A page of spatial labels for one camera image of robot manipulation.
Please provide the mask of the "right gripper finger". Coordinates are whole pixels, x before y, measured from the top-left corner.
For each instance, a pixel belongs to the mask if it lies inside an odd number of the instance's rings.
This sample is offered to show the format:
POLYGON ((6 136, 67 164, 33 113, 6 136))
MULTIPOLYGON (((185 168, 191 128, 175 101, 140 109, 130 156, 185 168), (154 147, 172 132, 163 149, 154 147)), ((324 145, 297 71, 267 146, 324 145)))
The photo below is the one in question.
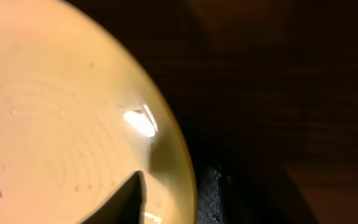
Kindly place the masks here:
POLYGON ((147 201, 142 171, 135 171, 92 215, 82 224, 143 224, 147 201))

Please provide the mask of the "yellow plate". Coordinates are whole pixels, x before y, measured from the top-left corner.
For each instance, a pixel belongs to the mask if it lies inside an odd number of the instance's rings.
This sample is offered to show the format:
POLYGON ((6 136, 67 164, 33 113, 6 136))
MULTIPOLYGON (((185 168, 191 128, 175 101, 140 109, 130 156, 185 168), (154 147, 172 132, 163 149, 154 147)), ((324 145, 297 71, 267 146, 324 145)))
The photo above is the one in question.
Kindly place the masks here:
POLYGON ((81 223, 137 171, 144 223, 196 223, 184 138, 132 55, 65 1, 0 1, 0 223, 81 223))

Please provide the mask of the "round black tray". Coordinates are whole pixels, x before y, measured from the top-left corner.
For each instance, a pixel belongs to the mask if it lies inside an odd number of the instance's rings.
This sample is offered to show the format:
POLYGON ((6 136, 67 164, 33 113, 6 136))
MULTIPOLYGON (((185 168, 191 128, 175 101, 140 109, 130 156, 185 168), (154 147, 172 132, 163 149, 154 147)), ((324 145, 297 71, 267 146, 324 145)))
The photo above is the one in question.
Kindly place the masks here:
POLYGON ((241 176, 206 164, 196 173, 198 223, 290 223, 260 189, 241 176))

